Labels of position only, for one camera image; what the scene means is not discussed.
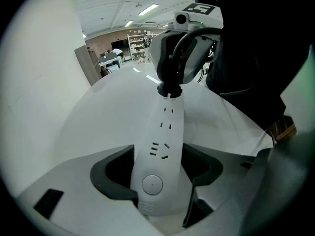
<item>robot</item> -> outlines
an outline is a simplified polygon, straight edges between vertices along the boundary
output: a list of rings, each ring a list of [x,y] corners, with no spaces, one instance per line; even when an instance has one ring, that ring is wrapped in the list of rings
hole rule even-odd
[[[191,82],[205,62],[215,61],[222,26],[218,7],[192,3],[176,12],[174,23],[152,39],[150,57],[162,83],[136,158],[130,145],[72,159],[44,175],[21,199],[34,199],[48,181],[67,189],[66,180],[75,176],[61,179],[61,173],[77,172],[84,186],[80,193],[86,192],[90,199],[108,202],[111,209],[120,207],[117,202],[131,201],[146,217],[159,217],[172,210],[182,166],[192,184],[183,227],[192,230],[177,235],[253,235],[270,232],[275,223],[282,225],[310,184],[314,133],[264,149],[257,157],[183,144],[181,85]],[[95,189],[111,201],[99,199]],[[76,195],[73,189],[67,191]],[[58,196],[51,191],[34,208],[48,218]],[[69,200],[76,205],[79,201]]]

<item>black cable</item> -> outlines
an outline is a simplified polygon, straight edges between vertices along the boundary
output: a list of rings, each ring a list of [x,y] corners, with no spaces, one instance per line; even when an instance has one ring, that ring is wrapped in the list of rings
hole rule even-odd
[[[199,83],[199,82],[202,80],[204,74],[205,74],[205,71],[203,70],[203,68],[201,68],[201,75],[200,75],[200,78],[199,78],[199,80],[197,81],[197,83]]]
[[[273,133],[271,133],[268,129],[265,130],[266,134],[269,135],[271,137],[272,140],[272,144],[273,146],[277,143],[277,139],[275,138],[275,136],[273,135]]]
[[[193,38],[198,37],[200,35],[205,35],[205,34],[222,35],[223,30],[219,29],[219,28],[208,27],[208,28],[201,28],[201,29],[191,31],[190,33],[188,33],[187,35],[182,37],[182,39],[177,43],[177,45],[173,51],[173,55],[170,55],[169,58],[170,59],[178,59],[180,57],[181,50],[183,49],[183,47],[185,46],[185,44],[188,41],[191,41]]]
[[[206,63],[207,63],[207,62],[211,62],[211,61],[214,59],[214,57],[215,57],[214,51],[213,51],[212,48],[211,48],[210,51],[211,51],[211,52],[209,53],[209,55],[208,55],[208,57],[207,57],[207,59],[206,59]]]
[[[215,35],[222,35],[223,30],[219,28],[201,28],[194,31],[191,31],[187,35],[181,38],[181,40],[177,43],[173,55],[169,56],[171,63],[175,66],[178,66],[178,83],[181,84],[183,82],[184,77],[184,70],[185,66],[180,65],[180,55],[182,53],[182,49],[187,45],[195,37],[205,35],[205,34],[215,34]]]

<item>black slot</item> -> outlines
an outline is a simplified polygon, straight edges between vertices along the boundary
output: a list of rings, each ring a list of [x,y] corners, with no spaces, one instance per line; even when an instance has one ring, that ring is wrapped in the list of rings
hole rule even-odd
[[[35,204],[34,209],[43,217],[49,219],[62,195],[63,191],[49,189],[37,204]]]
[[[134,165],[134,145],[110,155],[93,165],[90,179],[93,186],[113,200],[130,200],[138,207],[138,193],[130,189]]]
[[[244,163],[241,163],[241,166],[246,168],[246,169],[250,169],[252,166],[252,163],[251,162],[244,162]]]

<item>black fabric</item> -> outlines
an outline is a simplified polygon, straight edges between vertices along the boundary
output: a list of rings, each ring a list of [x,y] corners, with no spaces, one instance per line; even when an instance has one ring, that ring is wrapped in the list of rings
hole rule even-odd
[[[21,230],[26,232],[28,235],[32,236],[45,236],[40,232],[25,214],[20,210],[20,208],[15,203],[15,200],[11,197],[9,192],[4,185],[2,178],[0,176],[0,199],[3,203],[1,213],[1,229],[4,232],[10,232],[10,235],[20,235]]]
[[[142,39],[142,43],[144,45],[144,48],[148,48],[149,47],[148,43],[146,42],[146,40],[144,38]]]
[[[196,0],[218,5],[224,24],[220,53],[206,84],[217,94],[254,84],[249,94],[225,99],[265,129],[283,115],[280,94],[314,40],[311,0],[218,1]]]

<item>white plastic casing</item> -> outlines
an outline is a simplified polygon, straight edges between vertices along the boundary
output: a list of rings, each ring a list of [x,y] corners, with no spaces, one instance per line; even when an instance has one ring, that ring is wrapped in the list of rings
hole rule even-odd
[[[138,209],[144,215],[162,216],[172,209],[181,166],[183,134],[183,94],[175,99],[159,95],[131,174],[130,187],[137,191]],[[143,184],[145,188],[151,184],[153,192],[160,188],[156,177],[143,182],[150,175],[162,180],[162,190],[155,195],[143,189]]]

